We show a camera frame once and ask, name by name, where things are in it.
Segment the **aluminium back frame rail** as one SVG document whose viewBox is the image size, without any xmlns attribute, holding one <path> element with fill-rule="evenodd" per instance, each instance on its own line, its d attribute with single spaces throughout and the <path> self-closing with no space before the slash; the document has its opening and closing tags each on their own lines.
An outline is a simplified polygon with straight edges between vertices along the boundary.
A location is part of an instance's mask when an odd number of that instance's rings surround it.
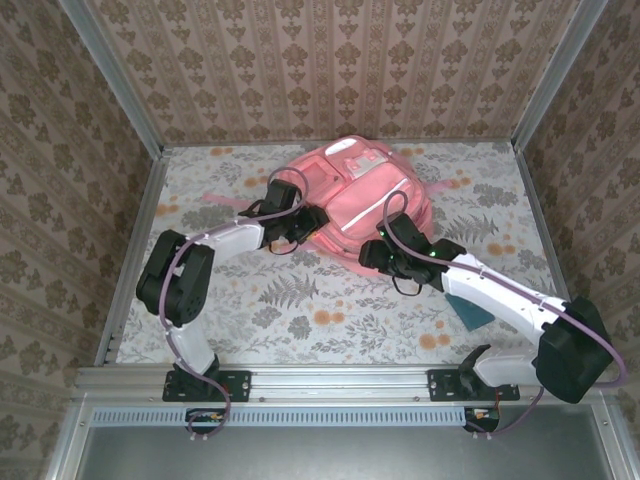
<svg viewBox="0 0 640 480">
<path fill-rule="evenodd" d="M 236 146 L 266 146 L 266 145 L 303 145 L 303 146 L 322 146 L 329 143 L 333 143 L 338 139 L 306 139 L 306 140 L 268 140 L 268 141 L 205 141 L 205 142 L 182 142 L 182 143 L 165 143 L 163 149 L 170 148 L 188 148 L 188 147 L 236 147 Z M 491 143 L 491 142 L 507 142 L 511 144 L 511 139 L 508 137 L 460 137 L 460 138 L 383 138 L 374 139 L 372 141 L 380 141 L 386 145 L 394 145 L 400 143 Z"/>
</svg>

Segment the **aluminium front frame rail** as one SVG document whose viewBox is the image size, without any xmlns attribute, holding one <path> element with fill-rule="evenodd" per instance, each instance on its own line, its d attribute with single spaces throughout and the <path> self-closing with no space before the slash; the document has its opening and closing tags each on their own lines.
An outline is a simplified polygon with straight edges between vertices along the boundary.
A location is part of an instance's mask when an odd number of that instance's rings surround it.
<svg viewBox="0 0 640 480">
<path fill-rule="evenodd" d="M 249 401 L 271 404 L 409 404 L 430 400 L 431 373 L 446 365 L 230 365 L 222 372 L 251 373 Z M 79 370 L 77 396 L 114 402 L 161 398 L 169 364 L 115 364 Z"/>
</svg>

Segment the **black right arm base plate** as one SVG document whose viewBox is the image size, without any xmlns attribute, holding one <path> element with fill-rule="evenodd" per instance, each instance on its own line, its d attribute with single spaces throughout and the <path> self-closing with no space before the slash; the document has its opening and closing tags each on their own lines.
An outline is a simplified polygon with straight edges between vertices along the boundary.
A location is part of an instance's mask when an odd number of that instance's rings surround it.
<svg viewBox="0 0 640 480">
<path fill-rule="evenodd" d="M 517 386 L 490 387 L 474 372 L 459 369 L 432 369 L 427 371 L 428 389 L 432 402 L 452 401 L 516 401 L 520 399 Z"/>
</svg>

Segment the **teal snap pouch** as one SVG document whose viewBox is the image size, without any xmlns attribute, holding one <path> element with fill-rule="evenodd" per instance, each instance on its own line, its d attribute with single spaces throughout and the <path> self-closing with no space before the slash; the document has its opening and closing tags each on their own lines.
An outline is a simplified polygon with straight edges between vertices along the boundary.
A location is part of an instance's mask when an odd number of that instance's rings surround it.
<svg viewBox="0 0 640 480">
<path fill-rule="evenodd" d="M 468 331 L 477 330 L 495 320 L 494 315 L 459 296 L 446 293 L 445 299 L 449 302 Z"/>
</svg>

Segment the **grey metal panel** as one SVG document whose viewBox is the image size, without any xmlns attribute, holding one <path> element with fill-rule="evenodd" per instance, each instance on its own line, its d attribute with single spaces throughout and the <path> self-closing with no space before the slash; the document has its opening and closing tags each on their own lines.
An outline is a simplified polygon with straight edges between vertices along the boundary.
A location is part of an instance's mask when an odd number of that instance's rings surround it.
<svg viewBox="0 0 640 480">
<path fill-rule="evenodd" d="M 492 437 L 459 426 L 181 426 L 74 407 L 46 480 L 640 480 L 620 410 L 544 405 Z"/>
</svg>

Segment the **aluminium side frame rail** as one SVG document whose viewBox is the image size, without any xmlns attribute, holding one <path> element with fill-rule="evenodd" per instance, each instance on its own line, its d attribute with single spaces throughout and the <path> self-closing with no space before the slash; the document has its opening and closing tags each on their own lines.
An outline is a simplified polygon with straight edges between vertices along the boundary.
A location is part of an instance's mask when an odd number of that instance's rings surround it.
<svg viewBox="0 0 640 480">
<path fill-rule="evenodd" d="M 168 162 L 165 154 L 152 163 L 139 210 L 131 232 L 123 266 L 96 352 L 94 367 L 113 363 L 117 357 L 122 329 L 129 315 L 140 267 L 155 217 L 155 209 L 164 186 Z"/>
<path fill-rule="evenodd" d="M 548 286 L 544 282 L 539 285 L 529 280 L 524 282 L 524 285 L 532 290 L 531 295 L 536 297 L 533 301 L 534 310 L 545 316 L 545 320 L 541 323 L 541 337 L 534 341 L 534 345 L 538 347 L 539 343 L 542 343 L 542 353 L 539 356 L 542 357 L 544 367 L 578 366 L 580 364 L 580 343 L 584 340 L 589 341 L 590 337 L 558 314 L 559 311 L 566 312 L 566 307 L 570 303 L 566 282 L 560 271 L 559 261 L 552 246 L 550 233 L 544 220 L 540 202 L 537 199 L 524 154 L 515 149 L 514 155 L 533 216 L 536 237 L 542 247 L 544 264 L 550 274 Z"/>
</svg>

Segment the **aluminium frame post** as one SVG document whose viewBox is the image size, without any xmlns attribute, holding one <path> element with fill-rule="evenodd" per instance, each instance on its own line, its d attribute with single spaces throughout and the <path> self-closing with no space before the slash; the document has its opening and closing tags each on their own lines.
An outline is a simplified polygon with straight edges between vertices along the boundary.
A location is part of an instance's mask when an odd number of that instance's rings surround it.
<svg viewBox="0 0 640 480">
<path fill-rule="evenodd" d="M 100 69 L 120 107 L 129 119 L 140 141 L 153 160 L 163 152 L 163 141 L 139 95 L 128 79 L 126 69 L 117 58 L 105 29 L 100 25 L 86 0 L 59 0 L 66 15 L 84 42 L 89 54 Z"/>
<path fill-rule="evenodd" d="M 531 140 L 607 3 L 580 0 L 511 136 L 516 153 L 522 153 Z"/>
</svg>

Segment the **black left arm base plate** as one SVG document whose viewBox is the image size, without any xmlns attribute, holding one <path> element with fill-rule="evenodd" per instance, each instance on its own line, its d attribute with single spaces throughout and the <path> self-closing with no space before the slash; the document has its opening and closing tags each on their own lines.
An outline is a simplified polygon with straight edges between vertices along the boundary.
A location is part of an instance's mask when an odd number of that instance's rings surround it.
<svg viewBox="0 0 640 480">
<path fill-rule="evenodd" d="M 252 383 L 250 371 L 219 371 L 216 382 L 225 390 L 231 402 L 249 400 Z M 182 369 L 174 369 L 166 374 L 162 400 L 182 403 L 224 402 L 224 396 L 210 383 Z"/>
</svg>

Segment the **pink backpack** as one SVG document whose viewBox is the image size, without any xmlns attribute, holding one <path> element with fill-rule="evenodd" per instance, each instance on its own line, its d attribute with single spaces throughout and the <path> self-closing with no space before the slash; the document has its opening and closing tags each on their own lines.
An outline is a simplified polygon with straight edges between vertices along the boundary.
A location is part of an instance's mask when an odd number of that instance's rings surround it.
<svg viewBox="0 0 640 480">
<path fill-rule="evenodd" d="M 378 141 L 344 137 L 277 169 L 268 185 L 273 180 L 296 185 L 306 204 L 323 208 L 329 218 L 298 246 L 278 240 L 294 249 L 310 244 L 359 274 L 382 274 L 359 263 L 360 249 L 377 235 L 379 223 L 387 223 L 393 214 L 406 214 L 426 237 L 431 225 L 425 184 L 405 158 Z"/>
</svg>

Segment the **floral tablecloth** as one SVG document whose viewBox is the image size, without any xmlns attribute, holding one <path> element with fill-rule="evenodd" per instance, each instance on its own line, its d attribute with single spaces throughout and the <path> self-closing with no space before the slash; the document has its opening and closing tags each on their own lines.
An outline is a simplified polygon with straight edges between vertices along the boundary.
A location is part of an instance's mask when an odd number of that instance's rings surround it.
<svg viewBox="0 0 640 480">
<path fill-rule="evenodd" d="M 563 295 L 509 142 L 393 149 L 436 187 L 436 238 L 519 283 Z M 147 245 L 168 229 L 191 234 L 228 222 L 265 195 L 273 170 L 310 150 L 308 143 L 171 148 Z M 501 320 L 468 330 L 431 287 L 358 275 L 310 245 L 284 242 L 217 267 L 196 325 L 224 364 L 441 364 L 482 344 L 526 344 Z"/>
</svg>

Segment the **black wiring port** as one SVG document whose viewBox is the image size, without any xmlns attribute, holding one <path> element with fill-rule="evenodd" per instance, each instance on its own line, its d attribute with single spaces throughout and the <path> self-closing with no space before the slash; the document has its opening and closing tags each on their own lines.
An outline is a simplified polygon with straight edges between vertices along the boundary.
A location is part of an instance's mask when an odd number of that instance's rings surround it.
<svg viewBox="0 0 640 480">
<path fill-rule="evenodd" d="M 464 408 L 465 424 L 463 428 L 472 434 L 489 433 L 498 429 L 499 410 L 491 408 Z"/>
<path fill-rule="evenodd" d="M 192 436 L 211 436 L 225 423 L 224 408 L 195 408 L 185 413 L 186 430 Z"/>
</svg>

